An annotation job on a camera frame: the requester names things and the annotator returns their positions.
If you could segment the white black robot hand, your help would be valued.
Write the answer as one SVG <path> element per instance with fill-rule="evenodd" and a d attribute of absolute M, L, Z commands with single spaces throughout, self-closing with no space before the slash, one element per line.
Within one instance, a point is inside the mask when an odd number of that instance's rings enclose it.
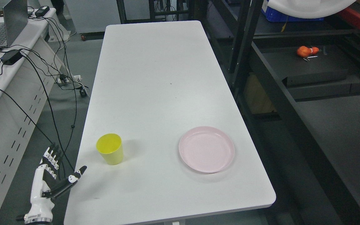
<path fill-rule="evenodd" d="M 82 166 L 67 178 L 58 181 L 57 175 L 62 154 L 55 143 L 52 143 L 44 152 L 33 178 L 30 195 L 31 208 L 27 213 L 29 216 L 41 214 L 42 217 L 53 220 L 54 201 L 76 185 L 86 171 L 87 166 Z"/>

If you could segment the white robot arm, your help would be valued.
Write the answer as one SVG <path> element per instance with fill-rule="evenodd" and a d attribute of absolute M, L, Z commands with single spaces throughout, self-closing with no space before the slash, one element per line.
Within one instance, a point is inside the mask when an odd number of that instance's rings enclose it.
<path fill-rule="evenodd" d="M 16 221 L 23 222 L 24 225 L 53 225 L 53 220 L 48 217 L 42 217 L 41 214 L 29 216 L 28 214 L 18 215 Z"/>

